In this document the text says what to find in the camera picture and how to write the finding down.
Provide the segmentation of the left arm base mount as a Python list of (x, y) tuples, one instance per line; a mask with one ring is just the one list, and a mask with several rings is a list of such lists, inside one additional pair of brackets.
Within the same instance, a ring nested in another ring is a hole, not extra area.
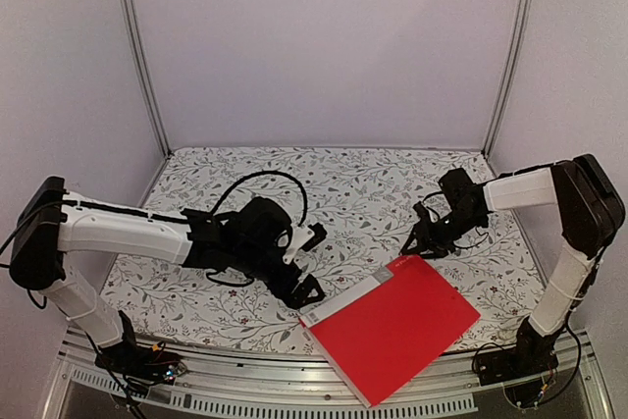
[(119, 315), (123, 327), (122, 340), (113, 346), (99, 347), (95, 360), (97, 367), (147, 386), (171, 385), (187, 372), (183, 359), (168, 351), (162, 341), (155, 348), (138, 345), (131, 320), (123, 311)]

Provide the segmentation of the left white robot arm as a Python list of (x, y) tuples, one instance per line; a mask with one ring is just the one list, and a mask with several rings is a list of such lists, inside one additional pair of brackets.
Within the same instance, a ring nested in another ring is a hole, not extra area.
[(254, 197), (238, 211), (184, 209), (172, 216), (114, 205), (70, 192), (47, 178), (20, 215), (3, 248), (19, 287), (52, 301), (126, 374), (145, 366), (131, 322), (111, 307), (81, 274), (65, 264), (69, 252), (103, 252), (158, 259), (218, 275), (232, 269), (259, 281), (286, 307), (298, 310), (324, 299), (320, 283), (295, 263), (327, 233), (320, 224), (293, 222), (275, 201)]

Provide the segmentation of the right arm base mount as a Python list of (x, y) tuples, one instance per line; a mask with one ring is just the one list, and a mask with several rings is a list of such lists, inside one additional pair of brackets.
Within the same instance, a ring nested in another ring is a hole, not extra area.
[(561, 326), (554, 334), (541, 336), (525, 318), (516, 333), (515, 345), (509, 348), (496, 345), (496, 350), (489, 351), (483, 345), (473, 356), (472, 371), (481, 386), (534, 376), (531, 382), (507, 387), (504, 394), (519, 409), (536, 407), (555, 384), (558, 359), (554, 347), (563, 329)]

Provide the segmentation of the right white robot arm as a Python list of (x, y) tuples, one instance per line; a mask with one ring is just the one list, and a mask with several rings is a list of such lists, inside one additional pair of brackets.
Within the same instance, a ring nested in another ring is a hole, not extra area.
[(539, 338), (553, 336), (565, 326), (626, 218), (621, 197), (592, 154), (501, 174), (484, 183), (473, 182), (464, 169), (455, 168), (438, 185), (448, 213), (433, 219), (424, 203), (416, 203), (418, 221), (401, 254), (443, 258), (468, 232), (486, 227), (493, 213), (556, 207), (561, 250), (546, 290), (525, 323)]

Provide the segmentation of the red file folder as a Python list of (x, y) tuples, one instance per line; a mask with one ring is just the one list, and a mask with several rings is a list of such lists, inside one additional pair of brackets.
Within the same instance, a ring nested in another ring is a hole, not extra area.
[(305, 335), (368, 407), (381, 404), (479, 320), (417, 255), (401, 256), (300, 318)]

